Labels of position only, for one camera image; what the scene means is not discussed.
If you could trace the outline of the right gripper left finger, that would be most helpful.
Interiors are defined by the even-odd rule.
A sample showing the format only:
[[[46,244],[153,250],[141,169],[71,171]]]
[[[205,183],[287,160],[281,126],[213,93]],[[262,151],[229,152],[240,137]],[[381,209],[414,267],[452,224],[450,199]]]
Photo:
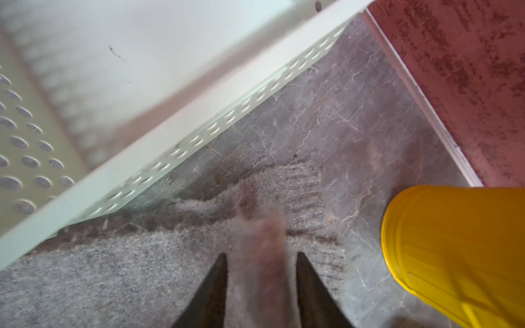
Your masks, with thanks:
[[[223,327],[227,289],[228,260],[221,253],[172,327]]]

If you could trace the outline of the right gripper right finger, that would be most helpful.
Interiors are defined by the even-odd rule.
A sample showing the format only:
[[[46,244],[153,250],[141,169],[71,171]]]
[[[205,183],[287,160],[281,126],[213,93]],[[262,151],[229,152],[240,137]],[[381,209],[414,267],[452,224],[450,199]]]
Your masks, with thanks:
[[[302,327],[354,327],[303,252],[297,254],[296,291]]]

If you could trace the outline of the grey knitted scarf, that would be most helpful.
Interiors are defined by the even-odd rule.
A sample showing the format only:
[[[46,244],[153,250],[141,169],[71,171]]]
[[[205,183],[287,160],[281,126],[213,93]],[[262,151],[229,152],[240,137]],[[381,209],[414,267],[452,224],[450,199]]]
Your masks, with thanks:
[[[334,298],[345,252],[326,227],[318,168],[266,168],[206,200],[176,199],[142,222],[94,228],[1,272],[2,327],[169,327],[221,253],[227,327],[299,325],[295,261],[304,252]]]

